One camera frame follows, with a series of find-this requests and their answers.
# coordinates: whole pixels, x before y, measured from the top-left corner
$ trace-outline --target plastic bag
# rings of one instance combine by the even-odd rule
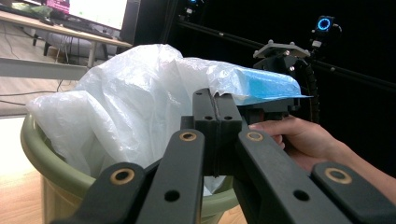
[[[303,97],[291,77],[147,45],[92,68],[72,91],[38,97],[27,109],[67,163],[96,177],[116,162],[147,167],[160,159],[181,116],[192,115],[192,94],[208,87],[212,94],[232,93],[240,105]]]

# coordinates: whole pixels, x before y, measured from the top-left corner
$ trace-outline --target floor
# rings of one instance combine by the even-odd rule
[[[31,47],[32,39],[21,33],[20,29],[4,26],[3,32],[0,32],[0,57],[6,58],[23,58],[31,60],[44,60],[54,62],[54,58],[45,58],[42,55],[42,45],[38,44],[35,48]],[[12,35],[23,35],[22,37],[13,37]],[[21,79],[7,79],[2,77],[0,86],[10,86],[10,84],[19,82]],[[39,84],[30,84],[31,90],[37,89]],[[8,94],[9,90],[0,89],[0,94]],[[42,223],[42,206],[41,206],[41,186],[40,173],[27,160],[21,148],[20,132],[24,120],[23,115],[0,116],[0,223],[20,224]],[[219,223],[246,223],[241,208],[239,206],[227,211]]]

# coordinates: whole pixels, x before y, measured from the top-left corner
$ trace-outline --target human hand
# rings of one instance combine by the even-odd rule
[[[307,171],[311,171],[316,163],[336,161],[348,148],[318,124],[293,116],[252,124],[249,128],[271,135]]]

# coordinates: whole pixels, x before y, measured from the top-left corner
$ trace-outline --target olive green bucket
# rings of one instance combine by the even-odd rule
[[[71,216],[88,188],[95,181],[58,157],[32,115],[28,114],[21,128],[21,145],[33,166],[42,174],[43,223]],[[218,223],[222,214],[237,206],[227,177],[221,189],[203,198],[201,223]]]

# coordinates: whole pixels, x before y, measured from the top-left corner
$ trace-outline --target table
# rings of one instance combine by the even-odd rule
[[[74,31],[63,28],[59,25],[51,26],[44,24],[39,20],[7,13],[4,11],[0,11],[0,21],[10,22],[20,26],[43,30],[59,35],[73,36],[91,41],[90,56],[88,58],[87,66],[0,58],[0,76],[79,80],[88,71],[88,69],[93,67],[97,43],[115,45],[117,47],[127,49],[132,47],[131,44],[119,41],[117,39],[109,39],[99,35],[91,35]]]

